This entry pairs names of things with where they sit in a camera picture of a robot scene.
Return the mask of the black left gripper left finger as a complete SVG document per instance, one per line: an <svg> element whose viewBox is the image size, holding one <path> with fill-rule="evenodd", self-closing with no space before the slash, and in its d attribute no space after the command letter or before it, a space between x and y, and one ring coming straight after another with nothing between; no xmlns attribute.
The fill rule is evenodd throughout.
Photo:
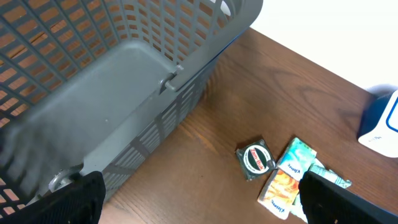
<svg viewBox="0 0 398 224"><path fill-rule="evenodd" d="M99 171L1 219L1 224L97 224L103 208L106 187Z"/></svg>

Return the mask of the dark grey plastic basket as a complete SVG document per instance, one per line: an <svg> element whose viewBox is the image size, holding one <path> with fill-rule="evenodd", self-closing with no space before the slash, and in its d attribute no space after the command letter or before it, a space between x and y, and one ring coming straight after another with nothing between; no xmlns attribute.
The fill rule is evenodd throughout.
<svg viewBox="0 0 398 224"><path fill-rule="evenodd" d="M1 222L100 208L196 107L262 1L1 2Z"/></svg>

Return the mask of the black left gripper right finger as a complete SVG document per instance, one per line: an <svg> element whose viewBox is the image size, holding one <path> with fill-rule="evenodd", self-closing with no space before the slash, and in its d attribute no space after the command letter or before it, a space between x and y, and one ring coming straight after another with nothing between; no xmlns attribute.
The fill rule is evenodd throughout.
<svg viewBox="0 0 398 224"><path fill-rule="evenodd" d="M397 224L397 215L314 172L304 173L298 187L308 224Z"/></svg>

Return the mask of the small orange snack box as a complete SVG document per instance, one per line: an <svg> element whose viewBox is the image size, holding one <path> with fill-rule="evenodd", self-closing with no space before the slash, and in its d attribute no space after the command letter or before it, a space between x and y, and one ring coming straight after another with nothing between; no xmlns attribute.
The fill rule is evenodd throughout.
<svg viewBox="0 0 398 224"><path fill-rule="evenodd" d="M272 172L257 201L276 217L286 220L298 193L299 181L277 169Z"/></svg>

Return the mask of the dark green balm box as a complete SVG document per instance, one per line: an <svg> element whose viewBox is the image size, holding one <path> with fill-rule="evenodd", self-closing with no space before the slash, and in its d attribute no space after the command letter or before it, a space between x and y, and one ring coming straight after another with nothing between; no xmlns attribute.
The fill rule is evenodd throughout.
<svg viewBox="0 0 398 224"><path fill-rule="evenodd" d="M276 163L265 140L260 139L235 152L247 181L254 180L276 169Z"/></svg>

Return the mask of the teal snack pack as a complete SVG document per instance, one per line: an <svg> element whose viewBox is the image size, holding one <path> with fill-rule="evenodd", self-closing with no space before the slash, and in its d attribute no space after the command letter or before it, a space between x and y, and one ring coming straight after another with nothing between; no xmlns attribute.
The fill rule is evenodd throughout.
<svg viewBox="0 0 398 224"><path fill-rule="evenodd" d="M326 169L326 167L317 159L315 158L314 162L308 169L323 178L333 182L334 184L346 189L352 185L352 181L344 180L338 174L333 172L331 169ZM291 214L295 215L302 219L305 223L308 223L307 217L303 212L303 206L300 200L300 194L298 194L293 202L292 208L290 209Z"/></svg>

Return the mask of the white barcode scanner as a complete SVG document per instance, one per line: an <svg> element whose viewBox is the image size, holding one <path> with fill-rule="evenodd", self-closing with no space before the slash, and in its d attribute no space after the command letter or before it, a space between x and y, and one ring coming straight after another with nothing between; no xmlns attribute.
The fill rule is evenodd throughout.
<svg viewBox="0 0 398 224"><path fill-rule="evenodd" d="M383 156L397 158L397 90L377 98L363 111L358 142Z"/></svg>

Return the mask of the small teal snack box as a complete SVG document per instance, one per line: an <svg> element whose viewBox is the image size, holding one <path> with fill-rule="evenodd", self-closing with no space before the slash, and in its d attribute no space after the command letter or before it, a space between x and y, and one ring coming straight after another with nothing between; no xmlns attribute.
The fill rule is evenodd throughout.
<svg viewBox="0 0 398 224"><path fill-rule="evenodd" d="M285 152L277 163L277 167L291 178L300 181L311 164L314 162L317 151L295 137L286 147Z"/></svg>

